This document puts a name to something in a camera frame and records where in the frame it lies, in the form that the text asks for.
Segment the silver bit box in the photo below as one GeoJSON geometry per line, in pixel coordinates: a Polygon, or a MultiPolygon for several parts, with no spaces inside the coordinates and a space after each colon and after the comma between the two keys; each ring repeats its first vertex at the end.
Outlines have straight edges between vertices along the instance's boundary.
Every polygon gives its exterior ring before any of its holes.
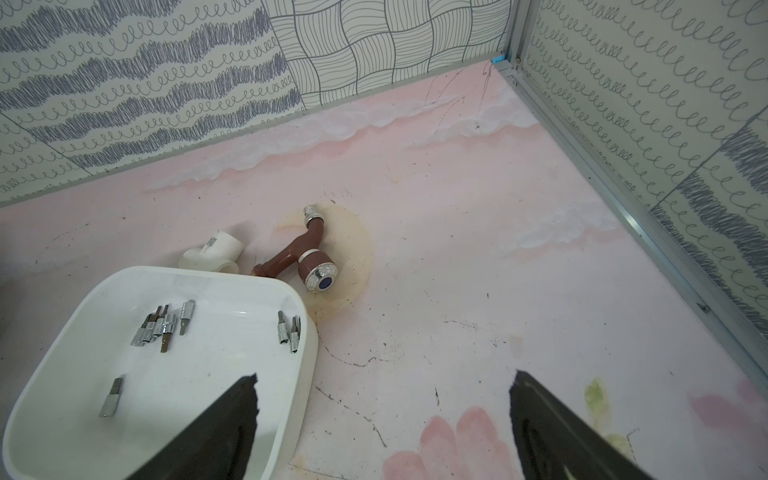
{"type": "Polygon", "coordinates": [[[124,381],[125,381],[124,375],[118,376],[113,380],[109,393],[105,397],[105,400],[100,409],[100,412],[99,412],[100,418],[109,418],[109,417],[113,417],[116,414],[119,401],[121,398],[124,381]]]}

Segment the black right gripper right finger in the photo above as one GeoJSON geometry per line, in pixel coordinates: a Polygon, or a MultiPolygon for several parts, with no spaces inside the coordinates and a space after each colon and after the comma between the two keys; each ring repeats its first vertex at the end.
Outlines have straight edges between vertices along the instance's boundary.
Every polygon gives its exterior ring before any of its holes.
{"type": "Polygon", "coordinates": [[[647,479],[531,374],[517,371],[510,419],[526,479],[647,479]]]}

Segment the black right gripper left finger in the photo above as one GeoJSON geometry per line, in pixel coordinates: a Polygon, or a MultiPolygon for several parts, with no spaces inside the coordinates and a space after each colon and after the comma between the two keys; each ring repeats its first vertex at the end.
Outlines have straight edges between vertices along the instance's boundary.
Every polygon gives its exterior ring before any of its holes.
{"type": "Polygon", "coordinates": [[[257,377],[238,379],[132,479],[233,479],[245,476],[257,431],[257,377]]]}

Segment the silver bit pile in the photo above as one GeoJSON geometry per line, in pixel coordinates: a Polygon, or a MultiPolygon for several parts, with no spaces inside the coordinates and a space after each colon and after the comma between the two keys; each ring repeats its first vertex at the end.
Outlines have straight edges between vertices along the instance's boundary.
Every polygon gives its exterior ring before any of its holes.
{"type": "Polygon", "coordinates": [[[149,314],[138,328],[130,345],[140,347],[148,343],[154,329],[154,324],[154,315],[149,314]]]}

